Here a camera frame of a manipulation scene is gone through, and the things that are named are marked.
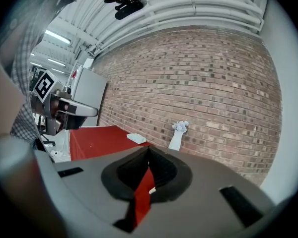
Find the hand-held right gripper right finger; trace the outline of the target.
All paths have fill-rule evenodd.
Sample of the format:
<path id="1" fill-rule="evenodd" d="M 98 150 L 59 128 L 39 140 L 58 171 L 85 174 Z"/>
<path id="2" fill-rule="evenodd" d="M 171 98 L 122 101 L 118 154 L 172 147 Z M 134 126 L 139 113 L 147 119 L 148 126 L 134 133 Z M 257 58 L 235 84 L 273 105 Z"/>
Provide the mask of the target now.
<path id="1" fill-rule="evenodd" d="M 192 171 L 189 187 L 176 200 L 153 203 L 135 229 L 139 238 L 220 238 L 244 229 L 220 189 L 234 186 L 263 215 L 275 204 L 255 184 L 227 166 L 203 157 L 164 149 Z"/>

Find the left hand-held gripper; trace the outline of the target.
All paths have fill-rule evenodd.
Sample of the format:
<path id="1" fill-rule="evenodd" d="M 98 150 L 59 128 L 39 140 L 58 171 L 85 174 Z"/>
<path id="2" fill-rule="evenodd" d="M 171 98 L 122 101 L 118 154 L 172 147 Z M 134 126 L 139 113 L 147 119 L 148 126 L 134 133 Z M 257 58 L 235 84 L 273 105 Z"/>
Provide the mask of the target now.
<path id="1" fill-rule="evenodd" d="M 40 134 L 55 136 L 63 129 L 77 130 L 97 108 L 71 100 L 71 89 L 54 74 L 45 71 L 33 87 L 31 109 Z"/>

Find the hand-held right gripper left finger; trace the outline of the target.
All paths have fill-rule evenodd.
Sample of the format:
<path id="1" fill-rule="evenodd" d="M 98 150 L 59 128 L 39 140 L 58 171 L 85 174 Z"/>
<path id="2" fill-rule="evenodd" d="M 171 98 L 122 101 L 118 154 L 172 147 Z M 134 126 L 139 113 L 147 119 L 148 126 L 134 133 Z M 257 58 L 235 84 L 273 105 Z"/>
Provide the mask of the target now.
<path id="1" fill-rule="evenodd" d="M 53 163 L 48 153 L 34 152 L 47 192 L 70 238 L 152 238 L 149 229 L 131 234 L 114 226 L 125 217 L 128 203 L 113 198 L 101 173 L 110 163 L 137 151 L 135 147 L 106 156 Z"/>

